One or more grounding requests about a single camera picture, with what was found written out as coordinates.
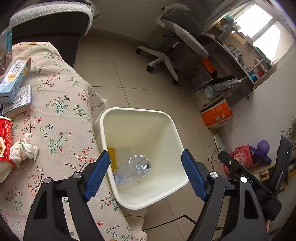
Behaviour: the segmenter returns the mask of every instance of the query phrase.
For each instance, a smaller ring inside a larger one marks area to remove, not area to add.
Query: blue ball
[[[269,143],[266,140],[259,141],[257,145],[257,150],[263,155],[266,155],[269,152],[269,148]]]

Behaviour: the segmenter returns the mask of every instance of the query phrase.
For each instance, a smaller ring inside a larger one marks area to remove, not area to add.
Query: trash can
[[[114,197],[125,208],[147,207],[188,182],[181,163],[184,148],[173,120],[164,112],[107,109],[99,120],[96,141],[100,151],[115,148],[117,167],[135,154],[143,154],[151,161],[151,171],[140,182],[123,186],[116,186],[109,166],[107,174]]]

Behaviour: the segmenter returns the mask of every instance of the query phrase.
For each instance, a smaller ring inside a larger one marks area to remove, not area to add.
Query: tablecloth
[[[23,240],[27,216],[43,180],[67,178],[99,157],[93,123],[105,104],[88,82],[63,61],[51,43],[19,43],[12,49],[11,65],[17,57],[31,57],[31,70],[21,86],[33,85],[30,110],[12,118],[12,142],[32,132],[31,143],[39,147],[39,153],[35,162],[26,159],[17,163],[0,184],[0,214]],[[70,234],[79,240],[67,197],[62,201]],[[105,240],[135,240],[107,176],[88,206]]]

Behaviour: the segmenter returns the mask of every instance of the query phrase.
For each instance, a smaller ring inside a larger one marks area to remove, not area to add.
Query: green plant
[[[287,131],[283,131],[286,136],[293,140],[294,148],[293,151],[296,149],[296,119],[292,116],[290,119],[290,124],[288,125]]]

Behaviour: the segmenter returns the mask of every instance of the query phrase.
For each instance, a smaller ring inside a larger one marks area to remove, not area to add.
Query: orange box
[[[217,129],[227,124],[232,118],[232,112],[225,99],[201,113],[202,119],[209,129]]]

